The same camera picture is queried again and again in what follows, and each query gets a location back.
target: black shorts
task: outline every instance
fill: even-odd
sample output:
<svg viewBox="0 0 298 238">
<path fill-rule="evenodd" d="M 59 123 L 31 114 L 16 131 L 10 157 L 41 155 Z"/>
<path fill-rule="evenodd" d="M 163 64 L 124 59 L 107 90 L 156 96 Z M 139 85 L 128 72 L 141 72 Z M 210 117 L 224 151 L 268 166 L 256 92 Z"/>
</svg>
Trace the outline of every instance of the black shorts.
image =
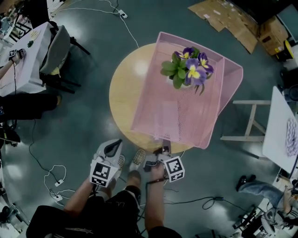
<svg viewBox="0 0 298 238">
<path fill-rule="evenodd" d="M 20 93 L 0 98 L 0 122 L 6 120 L 40 119 L 44 111 L 57 106 L 57 96 L 51 94 Z"/>
</svg>

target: pink mesh basket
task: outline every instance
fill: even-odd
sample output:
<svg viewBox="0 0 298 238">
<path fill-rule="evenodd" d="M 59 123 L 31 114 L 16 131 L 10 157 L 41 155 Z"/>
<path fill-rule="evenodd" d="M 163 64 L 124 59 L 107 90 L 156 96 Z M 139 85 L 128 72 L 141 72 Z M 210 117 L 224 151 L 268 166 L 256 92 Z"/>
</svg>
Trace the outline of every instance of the pink mesh basket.
<svg viewBox="0 0 298 238">
<path fill-rule="evenodd" d="M 199 96 L 194 87 L 175 89 L 160 74 L 161 64 L 174 51 L 196 47 L 205 52 L 214 73 Z M 224 56 L 189 40 L 160 32 L 131 129 L 202 149 L 209 145 L 216 119 L 243 77 L 243 68 Z"/>
</svg>

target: gray floor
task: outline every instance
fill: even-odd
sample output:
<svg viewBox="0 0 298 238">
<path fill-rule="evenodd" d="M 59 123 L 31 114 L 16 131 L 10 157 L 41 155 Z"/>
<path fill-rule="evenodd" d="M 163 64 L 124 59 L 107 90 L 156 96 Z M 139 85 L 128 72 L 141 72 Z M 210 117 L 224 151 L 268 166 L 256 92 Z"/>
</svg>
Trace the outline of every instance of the gray floor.
<svg viewBox="0 0 298 238">
<path fill-rule="evenodd" d="M 164 31 L 204 45 L 244 68 L 244 79 L 233 99 L 270 99 L 272 87 L 281 81 L 281 65 L 258 44 L 253 54 L 224 29 L 216 32 L 208 22 L 187 9 L 197 0 L 139 1 L 119 0 L 129 18 L 126 20 L 140 46 L 156 41 Z M 107 2 L 83 0 L 72 7 L 88 7 L 111 11 Z M 67 167 L 67 177 L 59 189 L 77 189 L 88 176 L 90 162 L 99 144 L 114 138 L 124 141 L 123 154 L 126 164 L 132 160 L 137 146 L 119 131 L 112 118 L 108 92 L 113 73 L 119 63 L 133 50 L 135 42 L 124 23 L 117 17 L 96 11 L 69 10 L 59 12 L 55 19 L 65 25 L 69 34 L 85 46 L 91 56 L 73 47 L 66 65 L 65 75 L 82 84 L 74 95 L 63 93 L 63 103 L 52 112 L 44 113 L 37 120 L 34 130 L 35 144 L 32 153 L 47 168 L 55 164 Z M 222 196 L 226 200 L 249 209 L 261 198 L 238 194 L 235 185 L 243 174 L 273 182 L 278 167 L 270 161 L 259 161 L 244 150 L 253 151 L 253 144 L 224 143 L 219 140 L 224 133 L 237 135 L 245 131 L 250 108 L 228 104 L 219 116 L 209 147 L 206 150 L 192 148 L 185 152 L 183 163 L 185 178 L 166 188 L 165 199 L 186 201 L 206 196 Z M 257 111 L 256 118 L 266 125 L 268 108 Z M 7 146 L 2 151 L 5 184 L 11 202 L 15 202 L 30 218 L 39 205 L 59 207 L 49 196 L 43 184 L 44 171 L 28 152 L 31 144 L 33 121 L 19 121 L 17 133 L 22 143 L 16 148 Z M 126 178 L 127 168 L 122 174 Z M 61 168 L 55 169 L 57 177 L 63 177 Z M 47 184 L 54 188 L 54 180 Z M 118 181 L 115 193 L 124 183 Z M 202 210 L 203 201 L 183 205 L 166 205 L 165 226 L 175 229 L 182 237 L 216 230 L 228 236 L 233 233 L 232 224 L 243 211 L 225 202 L 216 202 L 209 210 Z M 143 220 L 139 222 L 143 229 Z"/>
</svg>

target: purple flower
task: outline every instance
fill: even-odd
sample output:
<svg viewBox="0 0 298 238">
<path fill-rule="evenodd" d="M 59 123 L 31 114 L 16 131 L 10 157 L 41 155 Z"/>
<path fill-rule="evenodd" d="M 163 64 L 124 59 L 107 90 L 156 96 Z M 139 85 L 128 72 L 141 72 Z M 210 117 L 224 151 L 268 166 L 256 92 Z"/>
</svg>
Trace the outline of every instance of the purple flower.
<svg viewBox="0 0 298 238">
<path fill-rule="evenodd" d="M 214 72 L 214 69 L 209 64 L 207 55 L 205 53 L 199 53 L 198 59 L 200 61 L 200 65 L 206 70 L 206 72 L 208 72 L 208 73 L 213 73 Z"/>
<path fill-rule="evenodd" d="M 185 76 L 185 84 L 189 85 L 193 82 L 195 85 L 204 84 L 207 74 L 205 71 L 198 69 L 199 60 L 198 59 L 188 59 L 186 61 L 186 67 L 189 71 Z"/>
<path fill-rule="evenodd" d="M 180 57 L 181 59 L 188 59 L 194 52 L 195 50 L 193 48 L 185 48 L 183 50 L 183 52 L 178 52 L 178 51 L 175 51 L 175 54 Z"/>
</svg>

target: cardboard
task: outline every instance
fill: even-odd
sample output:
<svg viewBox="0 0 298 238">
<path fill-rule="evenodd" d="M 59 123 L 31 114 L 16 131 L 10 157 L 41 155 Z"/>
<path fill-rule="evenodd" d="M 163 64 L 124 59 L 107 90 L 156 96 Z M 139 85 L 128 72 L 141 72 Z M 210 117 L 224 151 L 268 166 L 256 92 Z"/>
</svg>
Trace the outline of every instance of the cardboard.
<svg viewBox="0 0 298 238">
<path fill-rule="evenodd" d="M 247 14 L 225 0 L 206 0 L 189 7 L 197 16 L 206 19 L 218 32 L 227 28 L 252 53 L 257 44 L 259 27 Z"/>
<path fill-rule="evenodd" d="M 270 55 L 284 50 L 284 41 L 289 37 L 286 28 L 274 16 L 260 27 L 259 41 Z"/>
</svg>

